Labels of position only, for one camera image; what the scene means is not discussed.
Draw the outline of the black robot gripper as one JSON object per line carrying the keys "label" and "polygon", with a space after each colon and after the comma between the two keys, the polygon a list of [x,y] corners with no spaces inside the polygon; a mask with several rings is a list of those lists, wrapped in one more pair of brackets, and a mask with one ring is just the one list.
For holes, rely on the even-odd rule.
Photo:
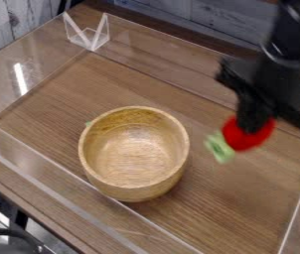
{"label": "black robot gripper", "polygon": [[300,129],[300,69],[269,58],[221,59],[216,80],[237,95],[237,126],[254,134],[274,114]]}

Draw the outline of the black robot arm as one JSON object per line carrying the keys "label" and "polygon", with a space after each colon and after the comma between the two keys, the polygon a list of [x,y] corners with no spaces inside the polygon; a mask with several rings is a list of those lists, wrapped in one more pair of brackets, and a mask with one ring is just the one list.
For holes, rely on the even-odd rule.
{"label": "black robot arm", "polygon": [[300,129],[300,0],[280,0],[256,59],[224,58],[216,80],[237,96],[238,128],[256,133],[269,119]]}

